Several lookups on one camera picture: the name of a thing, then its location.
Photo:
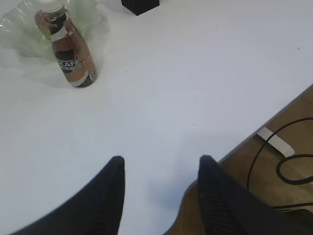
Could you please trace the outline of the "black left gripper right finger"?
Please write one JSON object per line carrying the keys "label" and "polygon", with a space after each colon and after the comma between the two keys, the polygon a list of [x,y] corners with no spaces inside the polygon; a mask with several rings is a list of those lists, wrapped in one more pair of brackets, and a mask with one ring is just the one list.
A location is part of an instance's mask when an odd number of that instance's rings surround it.
{"label": "black left gripper right finger", "polygon": [[207,235],[311,235],[311,227],[277,212],[244,189],[208,155],[200,157],[198,195]]}

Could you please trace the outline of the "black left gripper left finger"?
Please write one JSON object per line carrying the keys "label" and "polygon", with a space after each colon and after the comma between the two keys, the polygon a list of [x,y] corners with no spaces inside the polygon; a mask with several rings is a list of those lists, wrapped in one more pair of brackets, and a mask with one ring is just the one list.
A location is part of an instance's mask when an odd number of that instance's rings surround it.
{"label": "black left gripper left finger", "polygon": [[17,235],[116,235],[125,198],[125,161],[115,156],[78,193]]}

